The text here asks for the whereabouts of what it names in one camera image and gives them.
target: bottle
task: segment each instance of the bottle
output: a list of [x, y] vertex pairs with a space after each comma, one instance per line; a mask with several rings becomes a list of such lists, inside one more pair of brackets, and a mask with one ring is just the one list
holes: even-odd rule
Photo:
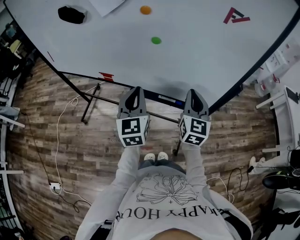
[[268, 93], [271, 93], [276, 88], [276, 83], [279, 83], [279, 78], [276, 78], [275, 75], [270, 76], [259, 83], [256, 83], [254, 88], [258, 96], [263, 97]]

